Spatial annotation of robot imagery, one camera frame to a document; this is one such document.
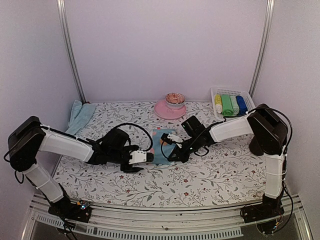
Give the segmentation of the blue orange dotted towel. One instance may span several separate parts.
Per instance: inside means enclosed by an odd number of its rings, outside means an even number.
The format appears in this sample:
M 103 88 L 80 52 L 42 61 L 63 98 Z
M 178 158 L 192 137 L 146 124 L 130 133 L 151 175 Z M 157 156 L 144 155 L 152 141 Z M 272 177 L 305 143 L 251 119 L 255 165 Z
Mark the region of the blue orange dotted towel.
M 173 134 L 175 133 L 174 129 L 153 129 L 152 130 L 152 141 L 153 146 L 151 152 L 154 154 L 154 160 L 152 161 L 155 165 L 168 165 L 170 166 L 173 162 L 168 161 L 168 157 L 175 148 L 174 144 L 168 144 L 163 142 L 161 136 L 163 134 Z

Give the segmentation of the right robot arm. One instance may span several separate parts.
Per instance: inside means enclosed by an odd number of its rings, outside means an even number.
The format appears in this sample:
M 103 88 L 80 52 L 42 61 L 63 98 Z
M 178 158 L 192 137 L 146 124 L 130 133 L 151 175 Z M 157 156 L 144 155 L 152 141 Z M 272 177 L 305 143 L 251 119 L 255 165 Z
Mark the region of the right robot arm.
M 230 120 L 214 122 L 204 126 L 196 116 L 191 116 L 182 124 L 189 139 L 178 141 L 176 135 L 163 135 L 168 144 L 175 144 L 167 156 L 170 162 L 185 163 L 191 154 L 225 140 L 252 134 L 249 145 L 252 154 L 262 156 L 266 163 L 266 186 L 264 198 L 268 199 L 259 206 L 262 218 L 269 218 L 278 210 L 278 203 L 284 192 L 285 163 L 288 146 L 292 139 L 293 127 L 288 117 L 266 104 L 249 110 L 242 116 Z

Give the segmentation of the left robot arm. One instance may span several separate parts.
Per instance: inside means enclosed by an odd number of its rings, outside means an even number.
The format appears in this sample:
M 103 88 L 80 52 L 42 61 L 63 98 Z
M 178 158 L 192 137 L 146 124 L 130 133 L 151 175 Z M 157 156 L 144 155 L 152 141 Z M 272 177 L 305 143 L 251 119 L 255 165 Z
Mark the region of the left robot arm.
M 89 165 L 114 163 L 124 173 L 137 173 L 141 168 L 135 164 L 153 159 L 148 150 L 133 145 L 129 135 L 121 129 L 113 128 L 98 140 L 84 140 L 43 125 L 36 116 L 29 117 L 8 137 L 8 151 L 3 158 L 55 204 L 63 217 L 74 213 L 74 205 L 63 187 L 37 162 L 38 152 L 71 157 Z

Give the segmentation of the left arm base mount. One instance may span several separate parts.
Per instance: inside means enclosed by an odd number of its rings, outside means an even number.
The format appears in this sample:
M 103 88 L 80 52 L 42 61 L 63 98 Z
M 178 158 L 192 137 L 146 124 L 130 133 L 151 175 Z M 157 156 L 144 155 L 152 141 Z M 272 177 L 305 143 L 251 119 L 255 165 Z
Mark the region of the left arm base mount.
M 91 218 L 92 208 L 82 200 L 71 202 L 67 197 L 63 197 L 57 202 L 49 202 L 48 213 L 61 217 L 62 219 L 88 223 Z

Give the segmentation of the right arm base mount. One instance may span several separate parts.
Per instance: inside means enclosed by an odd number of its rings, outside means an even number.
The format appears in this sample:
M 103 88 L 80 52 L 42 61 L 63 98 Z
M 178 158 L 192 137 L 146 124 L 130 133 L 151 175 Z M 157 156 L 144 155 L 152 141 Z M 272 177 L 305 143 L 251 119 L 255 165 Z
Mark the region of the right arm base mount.
M 281 201 L 275 199 L 263 201 L 260 204 L 245 205 L 240 210 L 240 216 L 245 223 L 256 222 L 283 215 L 285 213 Z

